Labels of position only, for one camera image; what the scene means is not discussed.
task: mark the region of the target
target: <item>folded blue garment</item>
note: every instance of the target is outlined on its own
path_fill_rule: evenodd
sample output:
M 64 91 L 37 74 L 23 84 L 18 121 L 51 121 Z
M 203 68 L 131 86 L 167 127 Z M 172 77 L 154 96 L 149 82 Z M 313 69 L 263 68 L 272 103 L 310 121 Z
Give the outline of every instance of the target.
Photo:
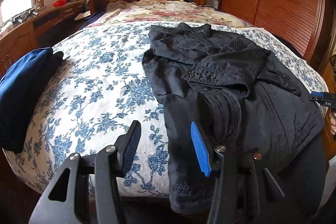
M 33 50 L 0 80 L 0 148 L 19 153 L 36 103 L 63 61 L 50 47 Z

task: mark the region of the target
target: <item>drawer handle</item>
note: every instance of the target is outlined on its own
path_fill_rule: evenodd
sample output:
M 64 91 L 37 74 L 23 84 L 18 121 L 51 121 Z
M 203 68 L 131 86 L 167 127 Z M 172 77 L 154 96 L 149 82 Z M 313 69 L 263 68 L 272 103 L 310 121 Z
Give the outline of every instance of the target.
M 7 54 L 7 58 L 8 58 L 8 61 L 10 63 L 10 65 L 13 65 L 12 61 L 11 61 L 11 58 L 9 57 L 9 55 Z
M 3 65 L 5 66 L 5 69 L 8 70 L 8 67 L 7 67 L 7 65 L 6 65 L 5 60 L 2 60 L 2 62 L 3 62 Z

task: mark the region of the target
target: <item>blue rubber tip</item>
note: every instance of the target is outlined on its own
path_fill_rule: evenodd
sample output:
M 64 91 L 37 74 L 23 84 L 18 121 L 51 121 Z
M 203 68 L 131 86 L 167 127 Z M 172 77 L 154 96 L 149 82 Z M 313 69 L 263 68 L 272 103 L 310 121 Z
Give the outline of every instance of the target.
M 200 132 L 195 122 L 191 123 L 190 135 L 196 151 L 199 167 L 206 177 L 210 175 L 209 153 L 204 145 Z
M 319 97 L 324 97 L 324 94 L 321 92 L 316 92 L 316 91 L 312 91 L 311 95 L 315 95 L 315 96 L 319 96 Z

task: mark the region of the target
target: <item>jacket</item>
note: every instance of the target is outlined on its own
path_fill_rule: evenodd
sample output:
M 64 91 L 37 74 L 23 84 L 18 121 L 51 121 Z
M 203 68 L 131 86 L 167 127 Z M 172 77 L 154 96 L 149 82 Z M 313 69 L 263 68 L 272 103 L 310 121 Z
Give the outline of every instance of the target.
M 23 150 L 27 128 L 48 81 L 63 62 L 63 52 L 33 50 L 14 63 L 0 80 L 0 148 Z
M 190 137 L 198 121 L 218 144 L 259 151 L 280 172 L 322 130 L 324 120 L 299 79 L 272 53 L 211 25 L 152 26 L 142 65 L 164 105 L 173 210 L 209 208 L 213 181 L 200 171 Z

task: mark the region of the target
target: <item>bed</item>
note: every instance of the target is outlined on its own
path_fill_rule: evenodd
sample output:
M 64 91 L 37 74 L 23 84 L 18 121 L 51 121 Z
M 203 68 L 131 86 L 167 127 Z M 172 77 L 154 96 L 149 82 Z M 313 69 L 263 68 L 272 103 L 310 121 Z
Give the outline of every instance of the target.
M 273 51 L 309 91 L 328 91 L 325 80 L 272 34 L 204 7 L 205 0 L 110 1 L 102 17 L 53 47 L 64 52 L 64 62 L 36 105 L 24 150 L 19 154 L 5 151 L 14 173 L 37 192 L 44 190 L 71 153 L 97 153 L 138 120 L 142 124 L 141 149 L 130 172 L 118 179 L 120 194 L 168 195 L 163 107 L 155 100 L 141 66 L 153 24 L 175 27 L 180 22 L 190 26 L 209 23 L 216 30 L 237 32 Z M 327 109 L 321 107 L 320 111 L 325 116 Z M 94 194 L 91 176 L 91 199 Z

